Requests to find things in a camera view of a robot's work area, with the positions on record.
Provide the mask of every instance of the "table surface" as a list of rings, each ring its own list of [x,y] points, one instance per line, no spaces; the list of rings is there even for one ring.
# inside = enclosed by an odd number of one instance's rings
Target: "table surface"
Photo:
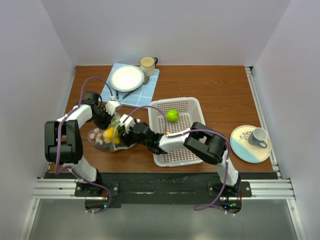
[[[80,91],[84,81],[92,76],[107,79],[112,66],[79,66],[68,99],[66,112],[79,102]],[[199,100],[205,123],[228,138],[240,125],[260,127],[254,99],[247,74],[243,66],[204,66],[204,65],[159,65],[159,79],[152,100],[178,97],[195,97]],[[101,93],[103,82],[93,79],[86,84],[86,92]],[[128,114],[132,107],[123,106],[120,114]],[[140,109],[135,118],[149,123],[148,110]],[[199,164],[159,167],[155,164],[153,154],[142,145],[118,152],[105,152],[89,143],[88,132],[95,129],[93,122],[85,123],[80,129],[83,142],[83,155],[87,161],[100,172],[216,172],[213,165],[205,162]],[[233,152],[230,159],[239,172],[272,172],[268,158],[261,163],[248,163]],[[53,172],[52,163],[49,171]]]

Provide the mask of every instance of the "white plastic basket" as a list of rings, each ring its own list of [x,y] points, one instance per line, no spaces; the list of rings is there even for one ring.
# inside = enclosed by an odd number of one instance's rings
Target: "white plastic basket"
[[[167,122],[167,131],[172,134],[190,128],[194,122],[205,123],[199,101],[194,97],[178,97],[153,101],[150,106],[157,107],[166,114],[171,109],[177,109],[178,122]],[[165,132],[164,118],[157,110],[148,108],[149,126],[156,133]],[[160,167],[176,167],[181,165],[199,164],[202,162],[188,149],[180,149],[167,154],[153,154],[154,162]]]

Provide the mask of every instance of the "green ball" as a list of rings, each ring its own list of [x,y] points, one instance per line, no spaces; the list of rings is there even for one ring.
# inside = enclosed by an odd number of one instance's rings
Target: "green ball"
[[[179,113],[177,109],[171,109],[166,113],[166,119],[168,120],[168,122],[170,123],[175,123],[178,121],[179,119]]]

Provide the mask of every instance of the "cup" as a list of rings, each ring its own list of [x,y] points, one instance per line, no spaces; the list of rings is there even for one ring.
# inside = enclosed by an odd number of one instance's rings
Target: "cup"
[[[140,60],[140,67],[145,77],[150,77],[155,73],[158,58],[145,56]]]
[[[251,132],[250,136],[248,137],[248,142],[251,145],[266,149],[268,147],[268,144],[266,143],[267,138],[267,131],[261,127],[257,127]]]

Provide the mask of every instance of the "round plate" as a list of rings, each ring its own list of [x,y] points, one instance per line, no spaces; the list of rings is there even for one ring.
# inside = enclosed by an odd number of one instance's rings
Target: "round plate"
[[[234,153],[242,160],[252,164],[265,161],[270,156],[272,148],[269,137],[266,140],[268,144],[267,148],[251,145],[248,142],[248,137],[255,128],[255,126],[251,125],[238,126],[232,131],[230,137],[230,143]]]
[[[130,92],[140,87],[144,78],[144,72],[140,67],[123,66],[113,72],[110,84],[119,92]]]

